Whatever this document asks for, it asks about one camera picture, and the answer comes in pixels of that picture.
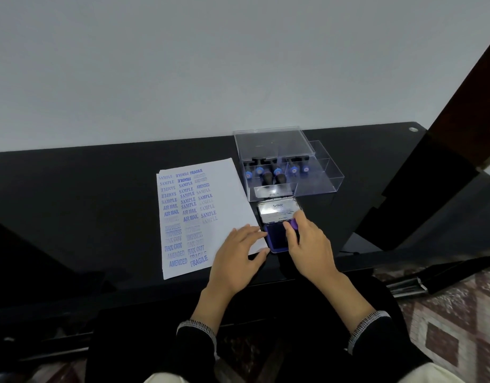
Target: clear plastic box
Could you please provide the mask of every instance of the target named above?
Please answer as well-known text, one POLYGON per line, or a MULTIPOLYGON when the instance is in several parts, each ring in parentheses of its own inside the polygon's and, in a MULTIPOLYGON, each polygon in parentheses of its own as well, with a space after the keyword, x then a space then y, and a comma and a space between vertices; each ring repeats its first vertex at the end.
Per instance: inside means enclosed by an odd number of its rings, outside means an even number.
POLYGON ((337 192, 344 175, 298 127, 234 132, 248 201, 337 192))

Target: sleeve cuff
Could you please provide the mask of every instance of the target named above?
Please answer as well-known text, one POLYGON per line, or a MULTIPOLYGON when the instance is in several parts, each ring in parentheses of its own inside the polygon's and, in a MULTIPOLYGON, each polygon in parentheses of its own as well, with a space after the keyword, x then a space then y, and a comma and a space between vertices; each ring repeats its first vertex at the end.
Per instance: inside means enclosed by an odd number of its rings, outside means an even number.
POLYGON ((355 329, 355 331, 353 332, 353 334, 350 337, 350 341, 348 342, 348 353, 350 355, 353 355, 353 348, 355 347, 355 344, 356 344, 358 338, 360 337, 360 335, 363 334, 363 332, 367 329, 367 327, 371 323, 375 322, 380 317, 390 317, 390 315, 384 310, 377 310, 377 311, 372 312, 370 315, 368 315, 357 326, 357 328, 355 329))
POLYGON ((216 336, 211 330, 211 328, 200 321, 186 320, 178 325, 178 329, 176 329, 176 334, 178 334, 178 331, 184 327, 196 328, 198 330, 203 331, 208 336, 210 336, 210 339, 213 342, 213 355, 215 356, 215 360, 217 360, 218 356, 216 355, 216 336))

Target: paper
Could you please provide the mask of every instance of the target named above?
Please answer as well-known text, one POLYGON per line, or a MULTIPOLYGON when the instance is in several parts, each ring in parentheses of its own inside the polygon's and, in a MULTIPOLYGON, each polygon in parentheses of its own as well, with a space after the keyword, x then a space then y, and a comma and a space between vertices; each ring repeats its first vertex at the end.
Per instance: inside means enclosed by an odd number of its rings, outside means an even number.
MULTIPOLYGON (((210 267, 233 228, 257 225, 231 158, 161 170, 156 180, 164 279, 210 267)), ((248 254, 266 247, 261 238, 248 254)))

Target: gray wall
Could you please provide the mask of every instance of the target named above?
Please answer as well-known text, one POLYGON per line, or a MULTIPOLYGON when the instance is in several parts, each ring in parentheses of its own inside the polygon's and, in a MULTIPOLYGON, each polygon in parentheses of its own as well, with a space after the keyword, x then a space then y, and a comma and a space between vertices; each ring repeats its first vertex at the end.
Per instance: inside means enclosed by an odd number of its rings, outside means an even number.
POLYGON ((0 151, 417 121, 490 0, 0 0, 0 151))

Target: person's left hand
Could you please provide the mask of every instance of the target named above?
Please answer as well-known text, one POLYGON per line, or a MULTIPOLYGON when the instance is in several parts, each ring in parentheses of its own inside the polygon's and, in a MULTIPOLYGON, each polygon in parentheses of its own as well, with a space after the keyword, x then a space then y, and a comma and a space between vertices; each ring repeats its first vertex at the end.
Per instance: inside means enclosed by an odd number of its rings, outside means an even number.
POLYGON ((266 235, 258 226, 233 228, 215 255, 207 288, 223 293, 229 299, 244 289, 266 260, 270 249, 262 249, 254 260, 248 259, 248 251, 266 235))

